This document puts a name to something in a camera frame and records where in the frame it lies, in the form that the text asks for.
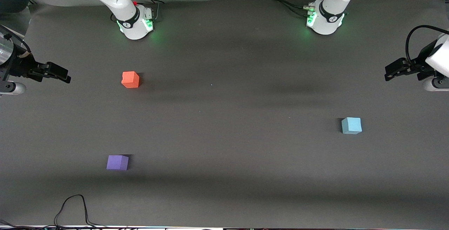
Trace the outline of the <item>orange foam block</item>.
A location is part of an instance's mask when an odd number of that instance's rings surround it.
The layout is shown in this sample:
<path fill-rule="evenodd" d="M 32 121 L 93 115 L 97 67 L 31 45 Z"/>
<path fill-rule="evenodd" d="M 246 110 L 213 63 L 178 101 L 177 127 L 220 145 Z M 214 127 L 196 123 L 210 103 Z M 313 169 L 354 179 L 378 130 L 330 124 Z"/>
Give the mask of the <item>orange foam block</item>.
<path fill-rule="evenodd" d="M 138 88 L 140 85 L 140 76 L 135 71 L 122 72 L 121 83 L 125 88 Z"/>

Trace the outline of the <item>light blue foam block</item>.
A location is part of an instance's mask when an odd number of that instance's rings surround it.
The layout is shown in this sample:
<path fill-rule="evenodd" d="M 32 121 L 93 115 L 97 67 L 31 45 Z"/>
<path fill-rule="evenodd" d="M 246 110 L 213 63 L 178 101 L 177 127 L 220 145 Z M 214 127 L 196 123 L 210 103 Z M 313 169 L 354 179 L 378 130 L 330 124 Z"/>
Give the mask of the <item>light blue foam block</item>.
<path fill-rule="evenodd" d="M 361 118 L 346 117 L 341 121 L 342 133 L 356 135 L 362 132 Z"/>

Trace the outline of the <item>purple foam block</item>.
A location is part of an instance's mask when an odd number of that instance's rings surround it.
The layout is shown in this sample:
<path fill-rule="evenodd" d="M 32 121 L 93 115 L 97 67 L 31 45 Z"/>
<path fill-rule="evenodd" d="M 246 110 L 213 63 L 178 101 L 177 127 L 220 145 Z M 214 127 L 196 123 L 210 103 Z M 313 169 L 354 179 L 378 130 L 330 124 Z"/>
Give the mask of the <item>purple foam block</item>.
<path fill-rule="evenodd" d="M 109 155 L 106 163 L 106 170 L 127 171 L 129 157 L 125 155 Z"/>

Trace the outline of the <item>dark grey table mat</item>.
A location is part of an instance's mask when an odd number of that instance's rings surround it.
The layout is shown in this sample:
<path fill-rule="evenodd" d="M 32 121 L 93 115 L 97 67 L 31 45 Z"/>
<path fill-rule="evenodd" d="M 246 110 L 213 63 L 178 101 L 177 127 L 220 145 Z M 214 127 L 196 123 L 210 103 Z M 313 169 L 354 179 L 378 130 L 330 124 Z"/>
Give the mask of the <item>dark grey table mat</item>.
<path fill-rule="evenodd" d="M 26 42 L 72 82 L 0 98 L 0 219 L 50 225 L 82 194 L 101 225 L 449 229 L 449 93 L 384 80 L 444 0 L 348 12 L 320 36 L 275 1 L 171 2 L 131 41 L 104 6 L 34 6 Z"/>

